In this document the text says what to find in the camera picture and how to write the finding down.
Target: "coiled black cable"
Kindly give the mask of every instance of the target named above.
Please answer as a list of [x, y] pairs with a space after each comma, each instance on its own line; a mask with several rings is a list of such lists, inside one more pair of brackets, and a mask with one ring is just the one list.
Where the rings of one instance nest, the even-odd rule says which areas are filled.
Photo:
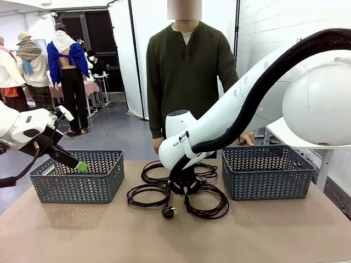
[[[209, 165], [209, 164], [204, 164], [204, 163], [196, 163], [196, 167], [200, 168], [206, 168], [208, 171], [203, 171], [200, 173], [196, 173], [197, 176], [202, 177], [204, 179], [214, 179], [218, 176], [217, 174], [217, 169], [218, 167], [215, 165]], [[141, 172], [141, 178], [143, 179], [144, 182], [146, 182], [145, 185], [139, 185], [136, 186], [132, 189], [130, 189], [127, 193], [127, 202], [129, 205], [134, 205], [138, 207], [169, 207], [168, 206], [168, 201], [171, 196], [171, 191], [167, 186], [164, 186], [168, 183], [169, 177], [166, 178], [151, 178], [147, 175], [147, 173], [150, 170], [156, 169], [156, 168], [163, 168], [164, 166], [160, 161], [153, 161], [148, 163], [143, 171]], [[134, 198], [136, 195], [142, 193], [142, 192], [147, 192], [147, 191], [155, 191], [162, 193], [165, 197], [164, 199], [156, 202], [150, 202], [150, 203], [143, 203], [136, 201]], [[189, 201], [189, 196], [185, 196], [185, 205], [186, 205], [186, 210], [188, 213], [192, 213], [193, 215], [197, 216], [198, 218], [203, 218], [203, 219], [219, 219], [223, 217], [228, 211], [229, 211], [229, 202], [225, 194], [215, 187], [214, 185], [210, 184], [205, 184], [202, 185], [199, 189], [199, 192], [210, 192], [214, 193], [218, 197], [220, 197], [220, 202], [219, 204], [210, 210], [201, 210], [197, 209], [191, 206], [190, 201]]]
[[[162, 165], [162, 163], [160, 161], [153, 161], [153, 162], [148, 163], [144, 167], [143, 171], [141, 172], [141, 179], [147, 184], [165, 185], [168, 182], [169, 177], [151, 178], [151, 177], [148, 177], [148, 175], [147, 175], [148, 171], [156, 169], [156, 168], [163, 168], [163, 167], [164, 166]], [[218, 167], [215, 165], [210, 165], [210, 164], [198, 162], [198, 163], [194, 164], [194, 167], [208, 169], [208, 171], [203, 171], [201, 173], [195, 173], [196, 176], [199, 176], [201, 178], [214, 179], [218, 176], [218, 174], [217, 174]]]
[[186, 210], [188, 211], [188, 213], [192, 213], [193, 215], [202, 219], [219, 219], [226, 215], [226, 213], [229, 211], [229, 201], [220, 189], [218, 189], [214, 185], [205, 184], [200, 187], [198, 193], [200, 192], [215, 193], [217, 196], [220, 197], [219, 204], [213, 209], [201, 210], [192, 207], [189, 201], [189, 196], [185, 196], [184, 203], [186, 205]]
[[[165, 198], [160, 201], [151, 202], [151, 203], [142, 203], [134, 199], [136, 195], [147, 191], [155, 191], [155, 192], [162, 193], [165, 196]], [[158, 184], [138, 185], [128, 191], [127, 202], [128, 204], [134, 205], [137, 207], [160, 207], [168, 203], [170, 195], [171, 195], [171, 191], [166, 186], [163, 186], [163, 185], [158, 185]]]

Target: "white table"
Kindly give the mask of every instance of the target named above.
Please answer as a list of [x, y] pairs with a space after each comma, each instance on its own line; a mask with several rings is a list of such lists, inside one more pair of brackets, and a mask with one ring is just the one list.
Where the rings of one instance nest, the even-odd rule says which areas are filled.
[[269, 144], [270, 133], [272, 133], [283, 144], [286, 144], [291, 148], [326, 150], [325, 153], [323, 154], [322, 164], [319, 170], [318, 180], [316, 184], [321, 191], [324, 190], [324, 186], [327, 180], [334, 149], [351, 148], [351, 145], [343, 145], [343, 146], [317, 145], [317, 144], [311, 144], [310, 142], [302, 140], [300, 137], [298, 137], [295, 133], [293, 133], [289, 129], [289, 127], [287, 126], [284, 120], [284, 117], [281, 117], [277, 121], [266, 126], [264, 144]]

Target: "white knit scarf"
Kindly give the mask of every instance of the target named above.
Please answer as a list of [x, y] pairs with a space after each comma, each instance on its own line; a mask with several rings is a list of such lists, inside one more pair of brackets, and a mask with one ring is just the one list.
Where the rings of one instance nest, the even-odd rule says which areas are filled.
[[75, 41], [67, 35], [66, 32], [62, 30], [56, 31], [55, 37], [53, 38], [53, 44], [59, 53], [62, 53], [74, 43]]

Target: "desk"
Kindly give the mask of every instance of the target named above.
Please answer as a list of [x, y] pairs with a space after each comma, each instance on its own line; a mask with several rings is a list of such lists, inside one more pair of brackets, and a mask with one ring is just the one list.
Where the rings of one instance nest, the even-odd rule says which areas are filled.
[[311, 144], [305, 140], [302, 140], [295, 133], [293, 133], [290, 128], [287, 126], [284, 117], [278, 119], [277, 121], [271, 123], [266, 127], [266, 134], [264, 138], [264, 144], [269, 142], [269, 136], [272, 133], [278, 140], [280, 140], [283, 144], [289, 145], [292, 148], [296, 149], [325, 149], [325, 153], [323, 155], [322, 164], [319, 170], [317, 187], [323, 192], [325, 182], [327, 180], [330, 162], [333, 157], [334, 149], [344, 149], [351, 148], [351, 145], [343, 145], [343, 146], [327, 146], [327, 145], [317, 145]]
[[[219, 166], [221, 161], [206, 161]], [[351, 259], [351, 222], [311, 184], [306, 199], [235, 202], [219, 220], [186, 212], [171, 196], [178, 214], [126, 203], [127, 191], [142, 184], [147, 162], [124, 162], [125, 179], [107, 205], [41, 204], [31, 187], [0, 216], [0, 262], [4, 263], [300, 263]], [[150, 177], [165, 177], [165, 169]], [[219, 176], [216, 185], [223, 189]], [[146, 192], [143, 201], [163, 198]], [[192, 205], [212, 208], [218, 200], [201, 194]]]
[[[84, 81], [84, 87], [85, 87], [85, 91], [86, 91], [88, 118], [90, 118], [91, 116], [95, 115], [96, 112], [92, 113], [92, 111], [90, 110], [89, 99], [92, 100], [93, 108], [96, 108], [96, 101], [95, 101], [95, 97], [94, 97], [94, 92], [99, 92], [100, 89], [94, 82], [91, 82], [91, 81]], [[50, 88], [50, 93], [51, 93], [52, 98], [63, 98], [64, 97], [63, 92], [62, 92], [61, 83], [59, 84], [59, 90], [56, 90], [52, 84], [49, 86], [49, 88]]]

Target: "dark green sweater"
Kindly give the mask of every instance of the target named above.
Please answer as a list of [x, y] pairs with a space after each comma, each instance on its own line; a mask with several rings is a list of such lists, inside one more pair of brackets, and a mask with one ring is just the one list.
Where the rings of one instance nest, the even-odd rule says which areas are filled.
[[150, 38], [146, 55], [148, 110], [153, 138], [166, 116], [189, 110], [199, 119], [218, 100], [217, 76], [226, 92], [239, 79], [226, 37], [200, 21], [188, 45], [172, 25]]

